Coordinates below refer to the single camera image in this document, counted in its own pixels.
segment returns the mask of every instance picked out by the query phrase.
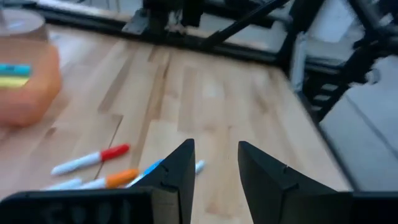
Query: orange plastic tub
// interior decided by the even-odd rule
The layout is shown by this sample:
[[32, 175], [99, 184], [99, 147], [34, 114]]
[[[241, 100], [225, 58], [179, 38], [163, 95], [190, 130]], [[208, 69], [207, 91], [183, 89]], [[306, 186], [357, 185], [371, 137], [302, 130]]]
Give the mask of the orange plastic tub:
[[61, 88], [57, 48], [46, 42], [0, 38], [0, 63], [29, 64], [32, 70], [22, 87], [0, 87], [0, 125], [40, 121]]

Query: black metal frame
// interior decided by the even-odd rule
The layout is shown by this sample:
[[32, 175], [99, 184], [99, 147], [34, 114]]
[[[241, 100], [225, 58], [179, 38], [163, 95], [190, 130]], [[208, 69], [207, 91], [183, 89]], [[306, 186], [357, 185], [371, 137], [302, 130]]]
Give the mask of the black metal frame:
[[[203, 0], [192, 0], [190, 14], [194, 14], [188, 23], [198, 24], [198, 19], [203, 12], [205, 4]], [[190, 50], [197, 50], [206, 52], [208, 54], [224, 55], [240, 60], [249, 60], [260, 63], [275, 65], [283, 69], [285, 74], [289, 74], [290, 63], [292, 60], [294, 43], [297, 35], [301, 32], [308, 31], [313, 20], [317, 16], [322, 4], [325, 0], [295, 0], [289, 12], [289, 19], [285, 20], [285, 25], [288, 30], [287, 37], [281, 49], [278, 52], [266, 52], [263, 50], [243, 47], [236, 44], [230, 44], [225, 40], [231, 35], [239, 32], [250, 24], [261, 21], [266, 15], [277, 7], [282, 6], [288, 0], [269, 0], [266, 4], [259, 6], [257, 9], [247, 13], [226, 29], [215, 32], [208, 38], [197, 37], [194, 35], [181, 34], [179, 32], [167, 32], [159, 26], [152, 26], [156, 20], [164, 19], [164, 14], [160, 13], [159, 17], [156, 13], [136, 13], [134, 17], [146, 17], [149, 20], [149, 25], [141, 34], [133, 34], [131, 32], [123, 31], [123, 28], [129, 22], [117, 21], [103, 17], [89, 16], [86, 14], [64, 11], [55, 7], [46, 6], [40, 3], [28, 2], [19, 4], [21, 7], [34, 10], [43, 15], [47, 22], [51, 24], [58, 24], [63, 26], [72, 26], [80, 29], [87, 29], [94, 32], [104, 34], [116, 35], [127, 39], [137, 39], [144, 42], [151, 42], [154, 44], [165, 44], [174, 47], [181, 47]], [[306, 109], [312, 115], [315, 126], [318, 127], [317, 122], [329, 112], [333, 105], [340, 99], [344, 92], [349, 88], [351, 82], [364, 83], [366, 81], [365, 74], [370, 70], [373, 63], [378, 57], [398, 52], [385, 53], [386, 49], [398, 49], [398, 47], [391, 47], [391, 36], [396, 35], [396, 32], [391, 31], [390, 28], [382, 27], [375, 19], [376, 14], [365, 9], [365, 4], [361, 0], [348, 0], [352, 5], [354, 11], [358, 14], [359, 19], [366, 28], [366, 37], [361, 45], [357, 46], [355, 53], [345, 63], [331, 63], [327, 60], [320, 60], [307, 56], [305, 60], [305, 77], [303, 79], [303, 89], [296, 90], [299, 99], [306, 105], [310, 103], [312, 106], [317, 106], [318, 111], [312, 111], [311, 107], [306, 106]], [[323, 88], [325, 84], [332, 84], [336, 86], [334, 90]], [[317, 95], [328, 96], [327, 100], [318, 100]], [[350, 178], [350, 174], [341, 162], [340, 166], [343, 172], [349, 177], [351, 184], [355, 187], [356, 184]]]

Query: wood grain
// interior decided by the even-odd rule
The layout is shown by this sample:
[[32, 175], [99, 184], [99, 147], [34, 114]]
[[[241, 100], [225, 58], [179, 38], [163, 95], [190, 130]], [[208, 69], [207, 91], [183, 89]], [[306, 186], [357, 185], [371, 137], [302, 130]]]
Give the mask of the wood grain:
[[[348, 186], [284, 74], [256, 63], [50, 26], [64, 86], [35, 126], [1, 130], [2, 197], [76, 175], [145, 169], [186, 138], [207, 165], [192, 223], [251, 223], [238, 172], [238, 141], [330, 187]], [[131, 144], [124, 156], [60, 178], [53, 166]]]

